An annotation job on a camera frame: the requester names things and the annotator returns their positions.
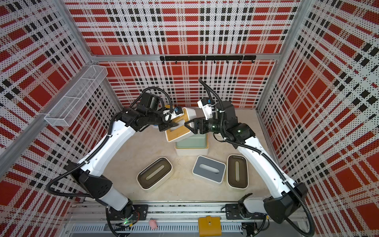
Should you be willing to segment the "white bamboo-lid tissue box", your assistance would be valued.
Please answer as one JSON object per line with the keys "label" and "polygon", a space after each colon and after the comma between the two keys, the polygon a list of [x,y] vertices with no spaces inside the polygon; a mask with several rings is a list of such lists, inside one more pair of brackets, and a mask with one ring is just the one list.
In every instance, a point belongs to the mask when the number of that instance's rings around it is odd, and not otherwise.
{"label": "white bamboo-lid tissue box", "polygon": [[183,147],[175,144],[175,151],[178,156],[206,156],[209,151],[209,144],[206,144],[204,148],[200,147]]}
{"label": "white bamboo-lid tissue box", "polygon": [[176,123],[177,126],[169,128],[165,131],[166,140],[169,143],[179,142],[194,135],[187,127],[185,123],[197,118],[197,109],[183,107],[183,113],[172,114],[171,122]]}

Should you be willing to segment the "mint green square tissue box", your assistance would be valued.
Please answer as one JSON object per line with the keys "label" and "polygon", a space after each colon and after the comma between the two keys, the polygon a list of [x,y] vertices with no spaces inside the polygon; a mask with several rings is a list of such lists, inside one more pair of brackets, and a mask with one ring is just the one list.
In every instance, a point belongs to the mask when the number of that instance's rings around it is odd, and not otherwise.
{"label": "mint green square tissue box", "polygon": [[176,149],[205,149],[207,147],[207,134],[195,134],[179,142],[176,142]]}

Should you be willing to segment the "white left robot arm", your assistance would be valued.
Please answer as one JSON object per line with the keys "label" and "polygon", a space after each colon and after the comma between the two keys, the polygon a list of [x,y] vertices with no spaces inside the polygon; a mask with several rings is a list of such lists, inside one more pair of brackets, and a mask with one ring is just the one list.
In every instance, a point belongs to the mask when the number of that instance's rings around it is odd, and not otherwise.
{"label": "white left robot arm", "polygon": [[[173,119],[183,113],[181,107],[161,108],[157,111],[144,107],[140,107],[139,110],[130,107],[123,109],[112,117],[107,134],[91,152],[79,163],[67,165],[67,171],[52,179],[47,184],[46,191],[61,197],[90,197],[116,211],[125,210],[131,202],[113,186],[111,180],[103,175],[105,168],[121,146],[136,132],[143,131],[149,125],[157,125],[160,131],[166,131],[177,126]],[[54,183],[67,176],[72,176],[86,193],[62,193],[52,188]]]}

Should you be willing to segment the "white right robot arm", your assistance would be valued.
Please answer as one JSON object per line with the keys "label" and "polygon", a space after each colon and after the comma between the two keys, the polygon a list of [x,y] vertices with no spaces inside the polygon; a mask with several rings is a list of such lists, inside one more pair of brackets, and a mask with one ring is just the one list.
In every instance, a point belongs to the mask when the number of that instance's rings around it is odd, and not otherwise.
{"label": "white right robot arm", "polygon": [[[254,213],[262,213],[278,224],[287,221],[302,236],[314,236],[315,223],[305,202],[308,193],[306,185],[295,182],[283,172],[264,150],[256,134],[247,124],[221,122],[219,119],[212,118],[195,118],[186,122],[185,127],[194,134],[208,132],[221,134],[223,140],[233,145],[252,164],[263,179],[270,196],[255,198],[252,194],[245,195],[238,202],[239,213],[242,218],[247,219]],[[303,208],[307,216],[308,231],[300,229],[289,218],[300,207]]]}

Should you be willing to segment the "cream box dark lid left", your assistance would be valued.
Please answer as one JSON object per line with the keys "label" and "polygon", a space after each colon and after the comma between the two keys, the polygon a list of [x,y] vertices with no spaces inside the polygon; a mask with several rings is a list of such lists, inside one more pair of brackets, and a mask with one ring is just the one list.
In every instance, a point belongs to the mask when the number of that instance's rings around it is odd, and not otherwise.
{"label": "cream box dark lid left", "polygon": [[152,192],[169,180],[173,173],[172,163],[167,158],[161,157],[137,175],[137,182],[142,190]]}

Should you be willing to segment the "cream box dark lid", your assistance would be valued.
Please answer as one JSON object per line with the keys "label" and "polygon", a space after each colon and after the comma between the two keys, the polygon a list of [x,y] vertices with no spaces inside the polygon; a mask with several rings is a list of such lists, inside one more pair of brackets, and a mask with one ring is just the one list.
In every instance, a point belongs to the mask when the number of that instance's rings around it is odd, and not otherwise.
{"label": "cream box dark lid", "polygon": [[169,180],[173,173],[172,163],[167,158],[161,157],[137,175],[137,182],[142,190],[152,192]]}
{"label": "cream box dark lid", "polygon": [[236,190],[246,190],[249,186],[247,159],[240,155],[230,155],[227,162],[227,184]]}

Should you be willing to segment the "white box grey lid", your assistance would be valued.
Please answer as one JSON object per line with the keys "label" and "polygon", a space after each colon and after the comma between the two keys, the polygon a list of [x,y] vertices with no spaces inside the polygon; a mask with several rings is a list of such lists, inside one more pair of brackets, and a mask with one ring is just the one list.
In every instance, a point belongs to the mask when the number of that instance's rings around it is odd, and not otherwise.
{"label": "white box grey lid", "polygon": [[192,174],[204,182],[219,186],[224,180],[226,167],[225,163],[198,156],[193,166]]}

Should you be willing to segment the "cream box dark lid right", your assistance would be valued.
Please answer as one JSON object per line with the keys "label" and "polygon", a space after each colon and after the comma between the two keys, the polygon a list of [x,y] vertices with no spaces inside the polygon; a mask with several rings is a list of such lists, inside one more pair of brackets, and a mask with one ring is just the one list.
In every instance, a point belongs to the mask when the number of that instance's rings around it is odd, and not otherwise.
{"label": "cream box dark lid right", "polygon": [[240,155],[230,155],[227,162],[227,184],[236,190],[246,190],[249,186],[247,159]]}

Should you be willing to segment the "small pink object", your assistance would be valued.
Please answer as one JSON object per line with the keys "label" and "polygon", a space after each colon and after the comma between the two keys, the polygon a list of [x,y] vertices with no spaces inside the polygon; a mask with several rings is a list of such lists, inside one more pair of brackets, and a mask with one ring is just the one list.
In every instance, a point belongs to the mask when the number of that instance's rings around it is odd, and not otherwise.
{"label": "small pink object", "polygon": [[149,226],[152,230],[156,230],[158,228],[158,224],[155,219],[151,219],[149,221]]}

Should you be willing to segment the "yellow leather wallet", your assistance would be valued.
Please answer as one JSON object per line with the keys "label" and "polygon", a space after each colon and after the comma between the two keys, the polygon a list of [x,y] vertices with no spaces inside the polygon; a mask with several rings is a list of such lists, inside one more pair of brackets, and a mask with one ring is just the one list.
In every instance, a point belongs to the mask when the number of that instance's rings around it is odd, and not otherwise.
{"label": "yellow leather wallet", "polygon": [[198,230],[200,237],[217,237],[222,235],[220,217],[200,217],[198,219]]}

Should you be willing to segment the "black hook rail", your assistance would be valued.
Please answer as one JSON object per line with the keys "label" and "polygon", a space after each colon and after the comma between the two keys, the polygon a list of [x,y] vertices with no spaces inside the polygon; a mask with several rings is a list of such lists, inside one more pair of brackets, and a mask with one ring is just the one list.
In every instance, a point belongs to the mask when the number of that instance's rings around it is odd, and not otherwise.
{"label": "black hook rail", "polygon": [[198,56],[160,56],[162,62],[179,61],[255,61],[256,55],[198,55]]}

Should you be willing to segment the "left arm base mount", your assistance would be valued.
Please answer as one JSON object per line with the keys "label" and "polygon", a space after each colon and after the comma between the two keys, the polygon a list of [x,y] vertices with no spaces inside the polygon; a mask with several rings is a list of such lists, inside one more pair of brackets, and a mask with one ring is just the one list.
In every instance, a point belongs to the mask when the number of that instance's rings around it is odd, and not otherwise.
{"label": "left arm base mount", "polygon": [[121,211],[113,207],[106,209],[107,219],[110,221],[140,221],[146,220],[149,206],[147,204],[132,204],[125,206]]}

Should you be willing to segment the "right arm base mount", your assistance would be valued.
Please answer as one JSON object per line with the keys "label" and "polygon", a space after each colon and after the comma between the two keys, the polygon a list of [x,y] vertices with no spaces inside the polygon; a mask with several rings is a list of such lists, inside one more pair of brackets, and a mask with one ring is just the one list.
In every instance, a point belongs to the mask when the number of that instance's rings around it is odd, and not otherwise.
{"label": "right arm base mount", "polygon": [[238,204],[226,204],[225,214],[227,220],[263,220],[265,215],[263,213],[250,213],[245,209],[239,208]]}

